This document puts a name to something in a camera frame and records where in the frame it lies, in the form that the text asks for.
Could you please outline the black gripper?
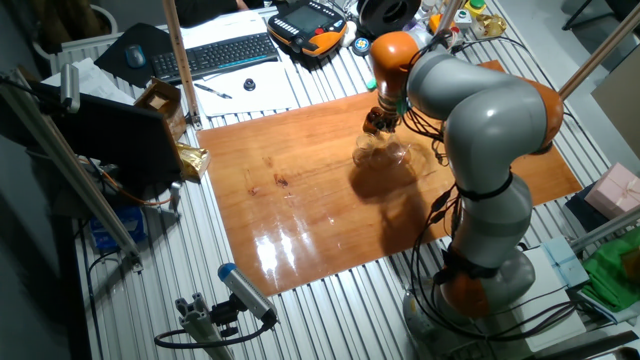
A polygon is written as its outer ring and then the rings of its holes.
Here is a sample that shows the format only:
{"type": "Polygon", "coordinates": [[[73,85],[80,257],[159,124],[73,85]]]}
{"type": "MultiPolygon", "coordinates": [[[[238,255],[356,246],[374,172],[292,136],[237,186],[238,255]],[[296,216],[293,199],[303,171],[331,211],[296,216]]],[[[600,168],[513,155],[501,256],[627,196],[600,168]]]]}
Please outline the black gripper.
{"type": "Polygon", "coordinates": [[[393,134],[400,121],[400,116],[396,112],[389,112],[383,108],[376,107],[375,112],[367,114],[367,131],[384,132],[393,134]]]}

